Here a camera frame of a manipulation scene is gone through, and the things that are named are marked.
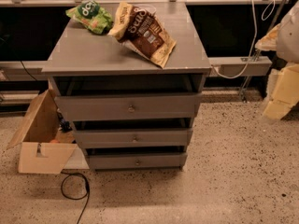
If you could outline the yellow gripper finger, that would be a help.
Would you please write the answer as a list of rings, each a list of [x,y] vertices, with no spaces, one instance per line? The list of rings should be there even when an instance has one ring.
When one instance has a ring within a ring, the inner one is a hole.
[[[281,70],[272,69],[263,101],[263,117],[284,118],[299,103],[299,64],[288,63]]]
[[[279,26],[280,24],[277,24],[264,37],[259,39],[255,44],[255,48],[261,51],[276,51]]]

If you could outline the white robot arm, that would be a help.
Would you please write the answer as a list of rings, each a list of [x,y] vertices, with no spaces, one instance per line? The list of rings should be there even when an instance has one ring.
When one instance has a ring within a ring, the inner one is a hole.
[[[299,103],[299,1],[255,48],[272,50],[287,63],[280,71],[271,70],[262,113],[266,119],[282,119]]]

